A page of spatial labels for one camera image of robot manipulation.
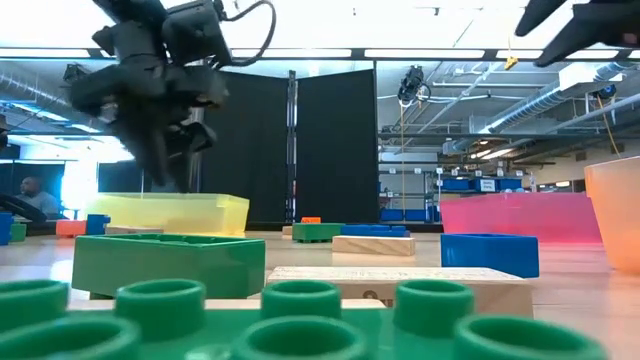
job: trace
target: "ceiling duct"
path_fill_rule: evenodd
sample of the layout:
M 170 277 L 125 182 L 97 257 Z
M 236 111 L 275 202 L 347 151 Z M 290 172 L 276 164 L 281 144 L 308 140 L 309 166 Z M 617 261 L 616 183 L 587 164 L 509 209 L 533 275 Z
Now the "ceiling duct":
M 104 129 L 104 122 L 84 113 L 74 110 L 66 100 L 66 91 L 56 89 L 45 84 L 38 77 L 14 64 L 0 63 L 0 101 L 24 104 L 37 109 L 36 112 L 46 111 L 72 123 L 79 123 L 92 128 Z
M 571 64 L 560 71 L 559 80 L 490 118 L 487 125 L 478 133 L 502 133 L 573 97 L 598 91 L 611 83 L 621 81 L 620 73 L 633 66 L 635 64 L 630 62 L 612 62 L 599 67 L 584 63 Z M 470 139 L 460 139 L 446 144 L 446 149 L 448 153 L 464 152 L 473 142 L 474 140 Z

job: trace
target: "pink translucent bin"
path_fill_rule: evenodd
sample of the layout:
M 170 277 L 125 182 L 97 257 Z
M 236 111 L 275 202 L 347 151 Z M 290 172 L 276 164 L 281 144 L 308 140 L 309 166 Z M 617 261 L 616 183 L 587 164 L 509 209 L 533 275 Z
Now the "pink translucent bin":
M 533 235 L 539 242 L 601 242 L 591 200 L 575 193 L 505 193 L 443 201 L 446 233 Z

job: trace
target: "cable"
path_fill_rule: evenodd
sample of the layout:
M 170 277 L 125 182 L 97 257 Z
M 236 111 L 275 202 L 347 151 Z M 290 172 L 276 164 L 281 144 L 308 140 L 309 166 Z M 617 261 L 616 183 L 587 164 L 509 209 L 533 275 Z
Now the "cable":
M 63 93 L 63 94 L 61 94 L 61 95 L 58 95 L 58 97 L 56 97 L 55 99 L 51 99 L 51 101 L 49 101 L 49 103 L 48 103 L 47 105 L 45 105 L 45 106 L 43 106 L 42 108 L 40 108 L 40 110 L 38 110 L 37 112 L 32 113 L 31 115 L 27 116 L 27 118 L 26 118 L 26 119 L 22 120 L 20 123 L 18 123 L 18 124 L 17 124 L 17 125 L 15 125 L 15 126 L 16 126 L 16 127 L 20 127 L 20 125 L 22 125 L 22 124 L 26 123 L 27 121 L 35 119 L 38 115 L 40 115 L 40 113 L 41 113 L 41 112 L 43 112 L 43 111 L 47 111 L 47 109 L 48 109 L 51 105 L 53 105 L 53 103 L 54 103 L 54 102 L 56 102 L 56 101 L 60 100 L 60 98 L 61 98 L 62 96 L 64 96 L 64 93 Z
M 598 98 L 598 105 L 600 105 L 600 109 L 602 109 L 603 106 L 602 106 L 602 99 L 600 99 L 600 95 L 596 96 L 596 98 Z M 611 134 L 611 128 L 609 127 L 609 121 L 607 120 L 606 112 L 602 113 L 602 118 L 604 119 L 604 125 L 607 127 L 607 133 L 609 133 L 609 139 L 611 140 L 611 145 L 613 146 L 613 150 L 616 152 L 616 155 L 618 155 L 618 157 L 621 158 L 622 156 L 620 156 L 620 152 L 618 151 L 618 146 L 616 145 L 616 142 L 613 140 L 613 134 Z
M 273 34 L 276 31 L 276 21 L 277 21 L 276 8 L 275 8 L 275 6 L 273 6 L 273 4 L 270 1 L 268 1 L 268 0 L 260 0 L 258 2 L 253 3 L 251 6 L 249 6 L 248 8 L 246 8 L 244 11 L 242 11 L 241 13 L 239 13 L 236 16 L 231 17 L 231 18 L 227 18 L 226 15 L 225 15 L 223 17 L 223 19 L 222 19 L 222 20 L 229 21 L 229 22 L 234 22 L 234 21 L 240 20 L 243 17 L 245 17 L 248 13 L 252 12 L 253 10 L 255 10 L 260 5 L 267 5 L 271 9 L 271 26 L 269 27 L 269 33 L 267 34 L 267 38 L 265 39 L 264 43 L 262 44 L 262 46 L 258 50 L 258 53 L 256 53 L 252 58 L 249 58 L 249 59 L 243 60 L 243 61 L 231 60 L 231 63 L 229 64 L 231 66 L 245 67 L 245 66 L 249 66 L 249 65 L 255 64 L 258 60 L 260 60 L 260 58 L 262 57 L 264 52 L 267 50 L 267 48 L 269 48 L 269 45 L 271 45 L 271 40 L 273 40 Z M 222 65 L 220 65 L 220 63 L 218 63 L 218 64 L 215 64 L 215 66 L 213 68 L 218 70 L 221 67 L 222 67 Z

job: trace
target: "person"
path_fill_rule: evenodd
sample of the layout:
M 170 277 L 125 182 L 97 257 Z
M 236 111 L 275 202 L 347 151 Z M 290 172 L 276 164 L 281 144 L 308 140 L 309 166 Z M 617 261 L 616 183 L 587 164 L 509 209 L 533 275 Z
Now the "person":
M 46 191 L 42 191 L 40 180 L 29 176 L 20 184 L 20 195 L 16 198 L 42 211 L 47 218 L 56 218 L 60 210 L 58 200 Z

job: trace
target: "fluorescent light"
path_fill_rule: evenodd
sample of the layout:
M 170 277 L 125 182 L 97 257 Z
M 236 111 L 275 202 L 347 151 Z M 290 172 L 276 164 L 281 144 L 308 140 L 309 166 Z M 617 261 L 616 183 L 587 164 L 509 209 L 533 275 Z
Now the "fluorescent light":
M 258 53 L 258 49 L 231 50 L 234 57 L 250 58 Z M 351 57 L 351 49 L 267 49 L 263 58 L 336 58 Z
M 86 131 L 86 132 L 92 132 L 92 133 L 100 132 L 100 130 L 98 130 L 98 129 L 94 129 L 92 127 L 89 127 L 89 126 L 83 125 L 83 124 L 73 124 L 73 125 L 71 125 L 71 127 L 79 129 L 79 130 L 82 130 L 82 131 Z
M 483 160 L 489 160 L 489 159 L 495 159 L 497 157 L 500 157 L 504 154 L 507 154 L 509 152 L 513 151 L 513 149 L 503 149 L 503 150 L 498 150 L 496 152 L 490 153 L 489 155 L 484 156 L 482 159 Z
M 618 50 L 579 50 L 567 56 L 567 59 L 611 59 Z
M 479 59 L 484 50 L 443 49 L 443 50 L 405 50 L 405 49 L 369 49 L 364 51 L 368 58 L 435 58 L 435 59 Z
M 506 59 L 509 56 L 514 56 L 518 59 L 537 59 L 540 55 L 542 55 L 542 50 L 498 50 L 496 57 L 498 59 Z
M 91 55 L 84 49 L 0 49 L 0 57 L 50 57 L 50 58 L 89 58 Z

